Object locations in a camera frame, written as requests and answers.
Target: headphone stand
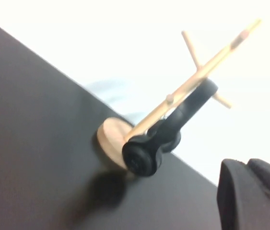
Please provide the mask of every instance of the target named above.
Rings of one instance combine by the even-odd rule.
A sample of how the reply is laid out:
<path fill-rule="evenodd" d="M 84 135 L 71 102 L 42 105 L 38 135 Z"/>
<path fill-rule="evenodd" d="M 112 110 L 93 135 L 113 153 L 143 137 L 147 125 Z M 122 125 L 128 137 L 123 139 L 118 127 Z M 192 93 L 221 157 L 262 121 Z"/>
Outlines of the headphone stand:
<path fill-rule="evenodd" d="M 114 163 L 124 169 L 127 169 L 122 158 L 122 147 L 124 144 L 131 137 L 143 134 L 170 109 L 178 107 L 190 92 L 200 85 L 202 81 L 208 78 L 208 74 L 210 74 L 222 61 L 233 53 L 233 51 L 248 37 L 248 35 L 257 28 L 260 22 L 260 19 L 256 19 L 253 23 L 248 25 L 230 44 L 220 50 L 205 65 L 201 65 L 198 61 L 190 38 L 187 32 L 183 31 L 182 36 L 197 67 L 197 72 L 172 94 L 168 95 L 161 104 L 159 104 L 135 127 L 132 127 L 125 121 L 115 117 L 106 119 L 97 130 L 97 138 L 105 154 Z M 218 92 L 213 95 L 213 98 L 225 107 L 231 108 L 231 104 L 221 97 Z"/>

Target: headphones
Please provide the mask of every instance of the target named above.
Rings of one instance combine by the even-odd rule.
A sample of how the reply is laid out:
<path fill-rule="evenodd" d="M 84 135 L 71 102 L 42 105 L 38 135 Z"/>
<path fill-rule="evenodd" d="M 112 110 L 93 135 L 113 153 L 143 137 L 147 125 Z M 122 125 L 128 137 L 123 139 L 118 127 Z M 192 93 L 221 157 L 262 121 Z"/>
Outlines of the headphones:
<path fill-rule="evenodd" d="M 122 148 L 128 170 L 142 177 L 154 175 L 162 163 L 162 154 L 178 146 L 180 129 L 217 90 L 214 82 L 205 79 L 167 119 L 157 121 L 147 134 L 130 138 Z"/>

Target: ear cushion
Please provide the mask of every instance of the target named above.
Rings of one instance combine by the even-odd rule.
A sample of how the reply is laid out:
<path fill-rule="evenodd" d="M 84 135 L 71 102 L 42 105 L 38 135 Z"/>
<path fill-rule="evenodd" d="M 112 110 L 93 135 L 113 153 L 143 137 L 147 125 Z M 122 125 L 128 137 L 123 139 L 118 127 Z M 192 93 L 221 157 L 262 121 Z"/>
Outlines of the ear cushion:
<path fill-rule="evenodd" d="M 148 129 L 148 131 L 147 131 L 147 136 L 149 136 L 149 137 L 153 136 L 156 133 L 158 127 L 163 122 L 164 122 L 164 119 L 161 119 L 161 120 L 157 121 L 153 126 L 151 126 Z M 163 152 L 164 153 L 170 153 L 170 152 L 172 152 L 178 146 L 178 144 L 180 143 L 181 139 L 182 139 L 181 132 L 178 132 L 176 134 L 176 137 L 174 138 L 174 140 L 172 140 L 172 141 L 170 141 L 170 142 L 162 145 Z"/>
<path fill-rule="evenodd" d="M 140 146 L 147 138 L 146 135 L 134 136 L 122 148 L 123 160 L 128 170 L 137 176 L 151 176 L 155 173 L 153 160 Z"/>

